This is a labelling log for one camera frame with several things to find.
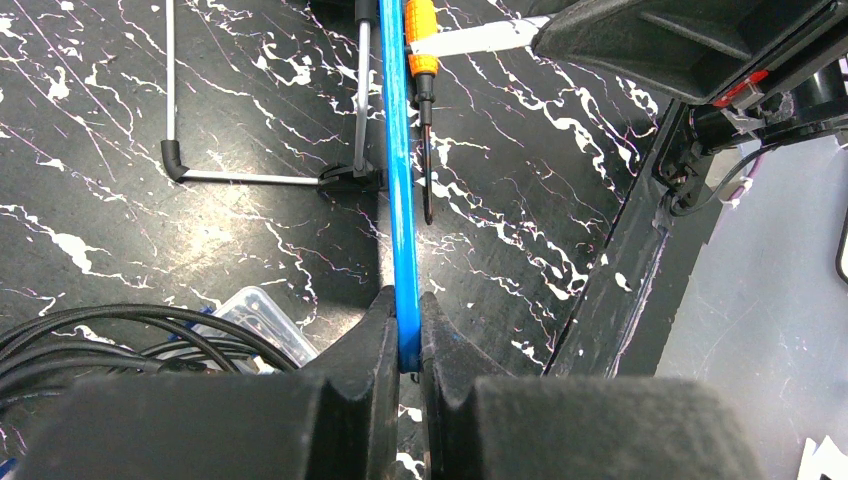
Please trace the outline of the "blue framed whiteboard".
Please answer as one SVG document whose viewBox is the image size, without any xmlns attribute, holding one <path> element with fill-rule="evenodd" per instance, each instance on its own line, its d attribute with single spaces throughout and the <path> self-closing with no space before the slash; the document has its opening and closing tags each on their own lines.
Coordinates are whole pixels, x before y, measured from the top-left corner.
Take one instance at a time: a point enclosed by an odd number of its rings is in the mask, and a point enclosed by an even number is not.
<svg viewBox="0 0 848 480">
<path fill-rule="evenodd" d="M 418 262 L 415 241 L 413 176 L 410 169 L 407 107 L 404 14 L 398 1 L 355 1 L 357 26 L 357 94 L 354 157 L 349 165 L 331 167 L 318 177 L 250 174 L 191 169 L 183 165 L 177 140 L 176 109 L 176 13 L 175 4 L 165 4 L 166 107 L 165 138 L 160 143 L 168 177 L 204 182 L 241 182 L 271 185 L 311 186 L 330 191 L 379 191 L 386 189 L 390 200 L 390 224 L 399 330 L 399 367 L 403 373 L 421 368 L 422 320 L 419 303 Z M 376 169 L 365 158 L 370 91 L 372 33 L 380 35 L 386 115 L 387 166 Z"/>
</svg>

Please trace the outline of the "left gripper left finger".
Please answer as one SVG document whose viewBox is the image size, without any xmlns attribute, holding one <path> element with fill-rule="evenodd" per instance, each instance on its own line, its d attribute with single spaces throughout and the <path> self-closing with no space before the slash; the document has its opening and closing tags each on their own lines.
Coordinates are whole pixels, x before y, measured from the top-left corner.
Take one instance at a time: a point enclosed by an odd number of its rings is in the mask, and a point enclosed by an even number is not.
<svg viewBox="0 0 848 480">
<path fill-rule="evenodd" d="M 101 377 L 62 397 L 18 479 L 389 479 L 398 419 L 395 292 L 301 369 Z"/>
</svg>

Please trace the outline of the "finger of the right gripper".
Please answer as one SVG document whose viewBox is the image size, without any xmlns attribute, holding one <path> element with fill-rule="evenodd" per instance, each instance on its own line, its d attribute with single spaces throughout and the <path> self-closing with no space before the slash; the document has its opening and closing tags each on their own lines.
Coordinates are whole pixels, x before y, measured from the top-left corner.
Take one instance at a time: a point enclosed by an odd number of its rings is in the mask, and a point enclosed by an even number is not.
<svg viewBox="0 0 848 480">
<path fill-rule="evenodd" d="M 730 105 L 744 81 L 765 98 L 847 51 L 844 1 L 534 1 L 545 58 L 598 68 L 691 105 Z"/>
</svg>

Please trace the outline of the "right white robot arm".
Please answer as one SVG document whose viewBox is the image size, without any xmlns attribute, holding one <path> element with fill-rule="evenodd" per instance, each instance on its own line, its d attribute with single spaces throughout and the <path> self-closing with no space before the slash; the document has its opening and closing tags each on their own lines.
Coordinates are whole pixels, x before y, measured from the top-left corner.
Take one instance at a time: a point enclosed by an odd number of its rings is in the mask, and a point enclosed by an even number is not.
<svg viewBox="0 0 848 480">
<path fill-rule="evenodd" d="M 547 23 L 533 52 L 637 80 L 668 95 L 654 178 L 674 217 L 717 191 L 707 165 L 756 140 L 742 169 L 778 148 L 843 132 L 847 55 L 843 1 L 536 1 Z"/>
</svg>

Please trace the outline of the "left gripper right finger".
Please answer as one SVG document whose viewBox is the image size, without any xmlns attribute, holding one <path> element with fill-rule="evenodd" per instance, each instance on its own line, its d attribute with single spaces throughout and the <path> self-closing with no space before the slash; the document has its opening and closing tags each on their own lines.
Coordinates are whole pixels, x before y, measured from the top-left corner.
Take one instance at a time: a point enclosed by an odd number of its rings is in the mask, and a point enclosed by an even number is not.
<svg viewBox="0 0 848 480">
<path fill-rule="evenodd" d="M 425 463 L 433 479 L 758 479 L 729 406 L 653 377 L 514 376 L 421 308 Z"/>
</svg>

